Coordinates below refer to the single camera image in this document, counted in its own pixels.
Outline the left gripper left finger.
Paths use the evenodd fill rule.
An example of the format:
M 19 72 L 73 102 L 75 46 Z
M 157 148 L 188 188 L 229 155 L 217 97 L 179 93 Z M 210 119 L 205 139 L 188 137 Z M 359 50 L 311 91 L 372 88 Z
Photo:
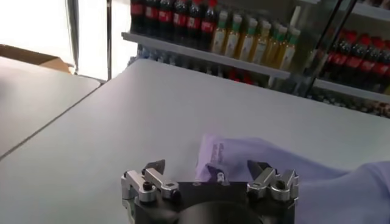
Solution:
M 153 203 L 160 198 L 177 202 L 181 199 L 179 183 L 163 176 L 166 161 L 164 159 L 147 163 L 138 173 L 128 170 L 121 176 L 123 200 L 138 198 L 142 203 Z

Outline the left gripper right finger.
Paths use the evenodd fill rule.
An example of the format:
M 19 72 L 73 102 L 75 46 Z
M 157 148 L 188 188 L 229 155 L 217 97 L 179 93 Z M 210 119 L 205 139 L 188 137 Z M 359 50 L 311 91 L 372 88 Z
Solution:
M 268 163 L 247 161 L 247 168 L 253 178 L 247 183 L 250 200 L 271 198 L 275 201 L 292 201 L 299 197 L 299 176 L 295 170 L 280 173 Z

